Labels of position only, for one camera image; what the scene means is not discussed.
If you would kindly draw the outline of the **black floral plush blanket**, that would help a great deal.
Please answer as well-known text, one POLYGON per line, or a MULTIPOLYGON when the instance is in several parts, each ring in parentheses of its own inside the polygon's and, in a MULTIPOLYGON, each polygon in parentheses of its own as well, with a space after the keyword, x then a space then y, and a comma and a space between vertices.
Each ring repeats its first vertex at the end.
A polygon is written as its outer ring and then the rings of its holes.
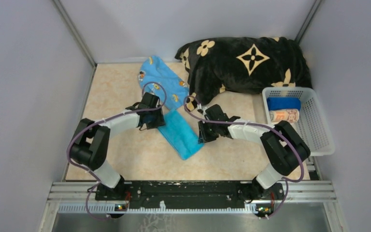
POLYGON ((260 94, 266 87, 312 87, 298 42, 285 37, 217 37, 186 43, 175 55, 188 73, 187 108, 225 92, 260 94))

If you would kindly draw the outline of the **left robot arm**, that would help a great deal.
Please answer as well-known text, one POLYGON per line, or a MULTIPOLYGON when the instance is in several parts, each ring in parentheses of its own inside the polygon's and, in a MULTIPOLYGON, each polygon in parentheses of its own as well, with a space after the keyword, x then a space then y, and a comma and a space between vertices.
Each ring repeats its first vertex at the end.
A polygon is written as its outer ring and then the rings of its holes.
POLYGON ((68 145, 68 162, 89 172, 96 181, 107 188, 106 193, 120 200, 126 193, 124 178, 107 161, 109 140, 130 129, 157 129, 165 125, 163 102, 151 93, 144 93, 140 102, 121 113, 94 121, 80 120, 68 145))

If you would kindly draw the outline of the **white plastic basket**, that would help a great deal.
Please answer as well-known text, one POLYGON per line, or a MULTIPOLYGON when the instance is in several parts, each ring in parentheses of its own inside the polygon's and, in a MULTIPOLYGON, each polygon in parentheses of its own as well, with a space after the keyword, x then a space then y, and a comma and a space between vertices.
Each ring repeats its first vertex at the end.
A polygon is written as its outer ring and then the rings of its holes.
POLYGON ((316 92, 306 87, 266 87, 262 90, 267 123, 271 123, 267 98, 295 97, 301 103, 299 120, 294 128, 307 144, 311 156, 332 155, 335 144, 316 92))

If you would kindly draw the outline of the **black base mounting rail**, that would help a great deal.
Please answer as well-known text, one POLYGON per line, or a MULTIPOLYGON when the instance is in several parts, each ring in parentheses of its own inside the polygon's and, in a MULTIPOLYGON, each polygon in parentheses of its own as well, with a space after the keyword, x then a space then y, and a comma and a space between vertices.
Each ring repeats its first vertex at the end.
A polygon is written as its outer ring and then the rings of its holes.
POLYGON ((253 210, 259 201, 260 212, 272 212, 285 191, 281 183, 263 190, 251 181, 126 181, 116 188, 100 184, 97 201, 122 201, 123 209, 167 210, 253 210))

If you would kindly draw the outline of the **grey orange printed cloth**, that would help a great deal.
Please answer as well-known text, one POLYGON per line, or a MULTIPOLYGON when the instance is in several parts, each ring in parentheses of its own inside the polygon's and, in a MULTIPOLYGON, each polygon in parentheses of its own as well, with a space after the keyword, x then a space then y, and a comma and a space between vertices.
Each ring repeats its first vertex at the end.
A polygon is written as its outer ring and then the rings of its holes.
POLYGON ((300 118, 300 111, 298 109, 281 109, 269 111, 271 123, 276 124, 281 121, 289 123, 297 123, 300 118))

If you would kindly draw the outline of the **teal small cloth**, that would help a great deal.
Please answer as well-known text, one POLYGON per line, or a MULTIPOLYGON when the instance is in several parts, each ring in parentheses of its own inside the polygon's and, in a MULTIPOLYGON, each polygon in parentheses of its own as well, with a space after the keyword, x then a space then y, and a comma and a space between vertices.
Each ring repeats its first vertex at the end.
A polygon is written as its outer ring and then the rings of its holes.
POLYGON ((202 143, 187 121, 176 111, 171 110, 164 115, 165 125, 158 131, 174 148, 182 160, 187 160, 201 150, 202 143))

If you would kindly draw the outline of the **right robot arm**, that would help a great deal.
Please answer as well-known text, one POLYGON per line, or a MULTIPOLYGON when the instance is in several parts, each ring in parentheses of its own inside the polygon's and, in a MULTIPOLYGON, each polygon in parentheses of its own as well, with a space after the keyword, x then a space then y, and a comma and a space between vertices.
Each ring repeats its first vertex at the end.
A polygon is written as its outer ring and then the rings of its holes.
POLYGON ((258 199, 266 199, 272 186, 290 175, 297 167, 303 169, 303 162, 311 151, 293 126, 282 120, 268 125, 243 120, 239 116, 227 116, 215 104, 199 110, 204 119, 198 122, 199 143, 215 141, 219 137, 239 139, 261 145, 269 163, 252 182, 252 191, 258 199))

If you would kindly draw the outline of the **dark blue towel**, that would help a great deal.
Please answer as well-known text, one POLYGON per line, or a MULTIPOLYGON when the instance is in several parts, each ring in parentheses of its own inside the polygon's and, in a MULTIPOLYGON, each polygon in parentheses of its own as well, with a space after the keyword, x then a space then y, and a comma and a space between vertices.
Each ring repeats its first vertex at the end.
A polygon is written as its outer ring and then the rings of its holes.
POLYGON ((270 111, 283 109, 301 109, 301 101, 294 97, 269 97, 266 99, 270 111))

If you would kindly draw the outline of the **light blue printed towel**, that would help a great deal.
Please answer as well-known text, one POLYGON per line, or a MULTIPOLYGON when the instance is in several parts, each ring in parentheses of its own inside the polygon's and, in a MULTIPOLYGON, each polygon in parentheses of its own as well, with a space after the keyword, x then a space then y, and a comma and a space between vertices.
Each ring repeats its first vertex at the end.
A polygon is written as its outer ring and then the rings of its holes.
POLYGON ((138 72, 140 88, 157 95, 161 100, 167 97, 165 106, 176 110, 183 105, 189 88, 176 73, 158 56, 151 56, 141 65, 138 72))

